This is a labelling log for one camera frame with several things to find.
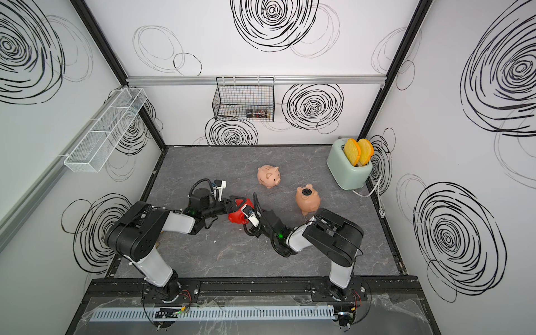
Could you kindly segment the red piggy bank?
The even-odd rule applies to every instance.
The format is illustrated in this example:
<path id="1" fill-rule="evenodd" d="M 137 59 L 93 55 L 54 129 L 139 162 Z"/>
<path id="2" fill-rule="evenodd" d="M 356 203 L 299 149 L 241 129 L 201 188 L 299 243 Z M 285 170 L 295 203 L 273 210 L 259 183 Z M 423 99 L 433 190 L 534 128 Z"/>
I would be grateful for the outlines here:
<path id="1" fill-rule="evenodd" d="M 242 211 L 242 208 L 245 206 L 253 206 L 253 203 L 248 198 L 232 197 L 231 198 L 231 208 L 228 213 L 228 220 L 232 223 L 246 225 L 249 223 L 247 216 Z"/>

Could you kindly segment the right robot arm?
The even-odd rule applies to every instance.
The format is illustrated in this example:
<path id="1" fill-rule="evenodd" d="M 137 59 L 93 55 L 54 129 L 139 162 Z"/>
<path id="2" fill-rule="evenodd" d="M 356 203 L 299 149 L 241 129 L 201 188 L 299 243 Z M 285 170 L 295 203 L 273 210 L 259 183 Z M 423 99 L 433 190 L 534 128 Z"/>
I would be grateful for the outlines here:
<path id="1" fill-rule="evenodd" d="M 250 236 L 265 235 L 273 250 L 284 258 L 296 255 L 308 247 L 315 247 L 331 261 L 329 291 L 335 300 L 342 301 L 350 294 L 355 260 L 361 251 L 364 230 L 356 223 L 325 208 L 301 226 L 289 228 L 274 211 L 245 205 L 240 218 L 253 225 L 244 230 Z"/>

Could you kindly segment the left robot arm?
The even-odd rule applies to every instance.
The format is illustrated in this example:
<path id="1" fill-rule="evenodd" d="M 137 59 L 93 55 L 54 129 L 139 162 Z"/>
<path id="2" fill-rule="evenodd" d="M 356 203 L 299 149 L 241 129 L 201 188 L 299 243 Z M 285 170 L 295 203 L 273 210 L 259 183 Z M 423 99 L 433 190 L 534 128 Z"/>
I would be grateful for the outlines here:
<path id="1" fill-rule="evenodd" d="M 172 303 L 181 294 L 181 284 L 177 272 L 158 252 L 157 240 L 162 232 L 196 235 L 211 227 L 207 219 L 238 210 L 235 196 L 211 200 L 213 196 L 205 188 L 194 191 L 183 211 L 138 201 L 107 231 L 106 246 L 128 259 L 164 303 Z"/>

